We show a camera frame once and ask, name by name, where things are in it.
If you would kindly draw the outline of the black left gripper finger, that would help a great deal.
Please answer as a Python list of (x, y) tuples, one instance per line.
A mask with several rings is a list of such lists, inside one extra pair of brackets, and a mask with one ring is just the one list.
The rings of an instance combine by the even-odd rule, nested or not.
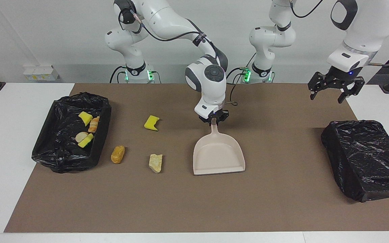
[(343, 103), (344, 100), (350, 96), (356, 96), (361, 91), (365, 84), (363, 77), (356, 77), (353, 80), (341, 81), (340, 89), (343, 89), (341, 95), (338, 97), (338, 103)]
[(310, 99), (314, 100), (319, 91), (324, 89), (325, 75), (316, 71), (308, 83), (308, 89), (311, 92)]

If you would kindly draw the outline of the beige plastic dustpan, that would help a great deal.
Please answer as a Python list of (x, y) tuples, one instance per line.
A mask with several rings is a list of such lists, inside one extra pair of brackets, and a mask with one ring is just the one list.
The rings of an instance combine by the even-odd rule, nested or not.
[(195, 176), (244, 172), (246, 164), (242, 148), (230, 135), (220, 133), (212, 120), (210, 134), (201, 137), (193, 149)]

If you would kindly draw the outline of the notched yellow sponge piece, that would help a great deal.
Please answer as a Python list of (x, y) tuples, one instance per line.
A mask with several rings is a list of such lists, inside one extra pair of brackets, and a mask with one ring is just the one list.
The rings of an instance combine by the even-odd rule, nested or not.
[(160, 120), (159, 117), (156, 117), (154, 115), (150, 115), (147, 119), (147, 121), (144, 124), (144, 128), (152, 131), (158, 131), (156, 128), (156, 123)]

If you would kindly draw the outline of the orange-brown bread roll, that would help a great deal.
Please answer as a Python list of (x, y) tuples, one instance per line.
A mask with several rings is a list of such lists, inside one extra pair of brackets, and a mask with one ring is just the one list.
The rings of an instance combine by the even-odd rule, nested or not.
[(123, 145), (119, 145), (119, 146), (116, 146), (114, 149), (113, 149), (113, 152), (111, 154), (111, 161), (114, 163), (114, 164), (119, 164), (122, 162), (123, 160), (123, 157), (125, 155), (125, 146)]

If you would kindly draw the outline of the orange striped toy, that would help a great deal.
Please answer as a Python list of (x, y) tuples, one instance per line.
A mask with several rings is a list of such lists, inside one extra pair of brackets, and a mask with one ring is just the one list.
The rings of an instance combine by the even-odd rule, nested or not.
[(98, 128), (98, 123), (99, 123), (100, 116), (94, 117), (90, 123), (89, 123), (89, 128), (88, 132), (89, 133), (95, 133), (97, 128)]

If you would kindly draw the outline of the yellow sponge wedge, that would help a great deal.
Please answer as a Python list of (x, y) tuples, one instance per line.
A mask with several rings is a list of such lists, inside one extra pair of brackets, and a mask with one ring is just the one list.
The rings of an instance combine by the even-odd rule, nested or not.
[(87, 112), (81, 112), (78, 117), (82, 120), (85, 126), (88, 126), (88, 124), (93, 119), (93, 116)]

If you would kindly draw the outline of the green and yellow sponge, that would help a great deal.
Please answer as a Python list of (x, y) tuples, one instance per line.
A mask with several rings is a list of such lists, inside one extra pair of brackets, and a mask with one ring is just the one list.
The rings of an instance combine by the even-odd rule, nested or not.
[(81, 148), (85, 148), (94, 138), (94, 135), (92, 133), (89, 133), (88, 136), (82, 140), (80, 143), (78, 143), (78, 146)]

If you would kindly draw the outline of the open bin black bag liner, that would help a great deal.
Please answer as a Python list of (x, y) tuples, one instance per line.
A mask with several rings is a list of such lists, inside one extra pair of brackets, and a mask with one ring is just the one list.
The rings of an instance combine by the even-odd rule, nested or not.
[[(57, 173), (85, 171), (97, 166), (108, 134), (111, 111), (108, 98), (88, 92), (53, 101), (31, 158)], [(99, 117), (98, 127), (90, 132), (91, 140), (84, 147), (75, 139), (89, 128), (80, 117), (82, 112)]]

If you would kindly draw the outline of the box covered by black bag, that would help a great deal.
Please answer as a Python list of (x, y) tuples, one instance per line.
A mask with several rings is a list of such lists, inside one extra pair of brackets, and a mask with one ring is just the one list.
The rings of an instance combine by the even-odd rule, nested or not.
[(331, 121), (321, 133), (334, 180), (348, 198), (389, 198), (389, 135), (376, 120)]

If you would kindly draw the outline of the brown paper table mat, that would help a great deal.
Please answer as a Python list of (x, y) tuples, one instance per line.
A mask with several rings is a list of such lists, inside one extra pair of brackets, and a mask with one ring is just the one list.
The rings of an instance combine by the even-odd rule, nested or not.
[[(5, 232), (389, 231), (389, 199), (357, 203), (335, 183), (321, 133), (355, 119), (338, 90), (311, 101), (305, 84), (238, 85), (239, 105), (227, 106), (219, 131), (239, 142), (246, 170), (206, 176), (193, 175), (192, 157), (210, 127), (186, 84), (76, 84), (79, 92), (112, 106), (98, 165), (64, 174), (36, 165)], [(144, 128), (150, 115), (158, 131)], [(151, 154), (163, 155), (160, 173)]]

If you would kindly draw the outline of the white wall socket box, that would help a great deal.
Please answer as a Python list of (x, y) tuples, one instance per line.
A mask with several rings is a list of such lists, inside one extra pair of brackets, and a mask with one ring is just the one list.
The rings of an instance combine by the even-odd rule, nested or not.
[(53, 65), (24, 66), (23, 75), (28, 81), (56, 81), (60, 77)]

